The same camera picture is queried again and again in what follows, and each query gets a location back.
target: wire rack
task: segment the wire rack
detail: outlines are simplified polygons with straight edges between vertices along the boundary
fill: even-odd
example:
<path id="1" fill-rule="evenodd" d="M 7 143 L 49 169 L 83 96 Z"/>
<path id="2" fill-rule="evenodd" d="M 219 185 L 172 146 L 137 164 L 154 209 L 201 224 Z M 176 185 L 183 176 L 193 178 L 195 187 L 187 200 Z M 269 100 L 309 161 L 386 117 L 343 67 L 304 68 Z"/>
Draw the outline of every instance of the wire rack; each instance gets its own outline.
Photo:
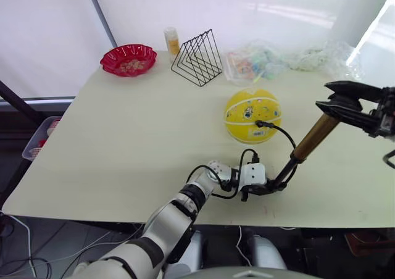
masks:
<path id="1" fill-rule="evenodd" d="M 172 64 L 172 71 L 198 86 L 204 86 L 222 73 L 222 63 L 212 29 L 181 45 Z"/>

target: plastic bag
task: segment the plastic bag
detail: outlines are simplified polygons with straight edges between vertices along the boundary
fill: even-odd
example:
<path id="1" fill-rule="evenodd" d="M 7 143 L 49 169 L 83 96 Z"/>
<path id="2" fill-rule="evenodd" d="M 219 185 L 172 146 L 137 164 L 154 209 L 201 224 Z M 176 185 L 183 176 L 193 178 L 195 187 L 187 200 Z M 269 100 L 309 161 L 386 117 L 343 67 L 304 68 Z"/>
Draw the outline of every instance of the plastic bag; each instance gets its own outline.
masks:
<path id="1" fill-rule="evenodd" d="M 322 72 L 334 80 L 361 81 L 363 77 L 359 56 L 349 60 L 354 51 L 342 41 L 329 41 L 323 48 L 312 48 L 285 57 L 290 68 L 299 71 Z"/>
<path id="2" fill-rule="evenodd" d="M 227 52 L 222 59 L 227 80 L 239 86 L 251 86 L 261 77 L 271 79 L 289 68 L 279 53 L 262 41 Z"/>

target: small bottle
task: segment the small bottle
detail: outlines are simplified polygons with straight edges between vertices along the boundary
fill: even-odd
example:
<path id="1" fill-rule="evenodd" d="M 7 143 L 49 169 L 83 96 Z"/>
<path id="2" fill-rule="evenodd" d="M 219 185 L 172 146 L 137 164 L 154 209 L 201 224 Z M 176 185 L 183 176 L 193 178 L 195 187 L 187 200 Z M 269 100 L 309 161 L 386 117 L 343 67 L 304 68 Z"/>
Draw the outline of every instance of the small bottle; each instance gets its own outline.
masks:
<path id="1" fill-rule="evenodd" d="M 180 50 L 177 31 L 173 27 L 167 27 L 164 30 L 164 33 L 165 33 L 167 51 L 170 56 L 170 62 L 173 63 Z"/>

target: red bowl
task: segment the red bowl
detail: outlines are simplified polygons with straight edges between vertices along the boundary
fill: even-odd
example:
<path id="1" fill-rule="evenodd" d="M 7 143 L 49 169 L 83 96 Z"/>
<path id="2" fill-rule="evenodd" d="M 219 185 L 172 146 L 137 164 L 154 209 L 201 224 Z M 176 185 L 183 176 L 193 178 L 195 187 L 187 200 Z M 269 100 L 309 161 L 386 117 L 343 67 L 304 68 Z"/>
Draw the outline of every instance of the red bowl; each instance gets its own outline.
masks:
<path id="1" fill-rule="evenodd" d="M 126 44 L 112 49 L 101 59 L 103 70 L 119 77 L 136 77 L 155 63 L 156 52 L 143 44 Z"/>

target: table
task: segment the table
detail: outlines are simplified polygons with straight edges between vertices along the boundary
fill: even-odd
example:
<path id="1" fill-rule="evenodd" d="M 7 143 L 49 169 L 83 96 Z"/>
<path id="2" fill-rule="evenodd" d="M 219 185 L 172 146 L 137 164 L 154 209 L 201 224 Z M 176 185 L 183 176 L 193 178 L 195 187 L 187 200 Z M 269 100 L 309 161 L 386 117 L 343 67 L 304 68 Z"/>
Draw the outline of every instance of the table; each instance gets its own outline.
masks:
<path id="1" fill-rule="evenodd" d="M 281 103 L 282 127 L 299 142 L 321 116 L 328 77 L 286 72 L 259 86 Z M 3 206 L 7 214 L 103 222 L 145 222 L 183 186 L 195 166 L 237 165 L 246 147 L 222 122 L 241 88 L 221 74 L 199 88 L 170 71 L 167 55 L 145 75 L 98 69 Z M 269 177 L 288 160 L 277 133 L 253 146 Z M 282 227 L 394 227 L 395 170 L 381 160 L 390 141 L 340 124 L 300 167 L 286 190 L 210 198 L 197 223 Z"/>

